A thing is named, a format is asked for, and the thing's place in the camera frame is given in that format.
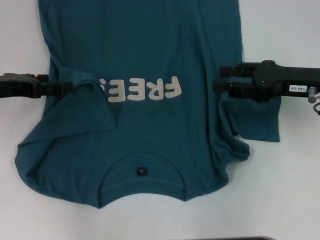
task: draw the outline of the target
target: printed number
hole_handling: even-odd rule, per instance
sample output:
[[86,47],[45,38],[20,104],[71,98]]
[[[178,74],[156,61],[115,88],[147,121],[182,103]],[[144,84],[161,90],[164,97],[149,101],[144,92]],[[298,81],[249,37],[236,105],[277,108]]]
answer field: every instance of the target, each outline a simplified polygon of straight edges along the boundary
[[304,87],[291,87],[291,90],[305,91],[306,89]]

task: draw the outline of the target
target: white surface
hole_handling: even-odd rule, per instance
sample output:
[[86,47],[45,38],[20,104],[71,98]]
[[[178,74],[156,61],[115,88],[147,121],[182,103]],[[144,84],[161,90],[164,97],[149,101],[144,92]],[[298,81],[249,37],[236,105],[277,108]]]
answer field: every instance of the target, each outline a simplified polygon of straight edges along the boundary
[[[242,0],[245,60],[320,68],[320,3]],[[0,1],[0,74],[45,74],[36,0]],[[320,239],[320,117],[306,99],[283,98],[281,143],[248,141],[251,157],[228,166],[230,183],[188,202],[152,194],[102,209],[29,189],[14,165],[17,144],[45,99],[0,99],[0,240],[155,240],[269,236]]]

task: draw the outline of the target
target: t-shirt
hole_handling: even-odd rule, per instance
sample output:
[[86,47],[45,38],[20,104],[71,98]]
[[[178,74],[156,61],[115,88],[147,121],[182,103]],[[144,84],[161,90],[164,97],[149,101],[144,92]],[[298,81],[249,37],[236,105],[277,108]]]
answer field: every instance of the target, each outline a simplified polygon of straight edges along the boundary
[[102,208],[150,193],[187,201],[228,183],[244,138],[279,141],[280,99],[215,94],[242,60],[237,0],[39,0],[49,96],[15,164],[35,191]]

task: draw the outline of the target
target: white lettering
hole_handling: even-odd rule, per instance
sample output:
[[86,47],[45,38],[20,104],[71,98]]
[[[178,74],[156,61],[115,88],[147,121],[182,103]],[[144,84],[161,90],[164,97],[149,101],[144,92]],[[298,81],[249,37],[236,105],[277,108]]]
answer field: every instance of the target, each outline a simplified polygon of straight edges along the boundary
[[117,85],[116,88],[110,88],[110,94],[118,94],[118,96],[108,97],[108,101],[111,103],[123,102],[126,100],[125,81],[124,80],[110,80],[110,85]]
[[106,80],[103,78],[100,78],[100,87],[102,88],[103,91],[105,91],[105,84],[107,83]]
[[165,97],[168,99],[179,96],[182,93],[178,78],[176,76],[173,76],[171,78],[171,81],[172,81],[172,83],[167,83],[165,85],[166,89],[168,89],[168,90],[173,89],[174,90],[174,91],[165,93]]
[[137,95],[129,94],[128,99],[132,101],[141,101],[146,98],[145,80],[143,78],[130,78],[130,83],[137,84],[137,86],[130,86],[129,91],[137,92]]
[[152,100],[162,100],[164,99],[164,81],[159,78],[156,81],[156,84],[152,82],[147,82],[146,86],[151,89],[149,92],[149,98]]

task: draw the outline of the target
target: clothing label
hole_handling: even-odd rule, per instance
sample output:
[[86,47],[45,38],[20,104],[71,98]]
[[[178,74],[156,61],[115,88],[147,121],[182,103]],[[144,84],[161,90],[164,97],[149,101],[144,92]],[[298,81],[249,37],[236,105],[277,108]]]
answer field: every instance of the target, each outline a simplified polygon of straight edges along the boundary
[[147,168],[146,167],[138,167],[136,169],[137,176],[147,176]]
[[289,92],[306,93],[308,86],[290,85]]

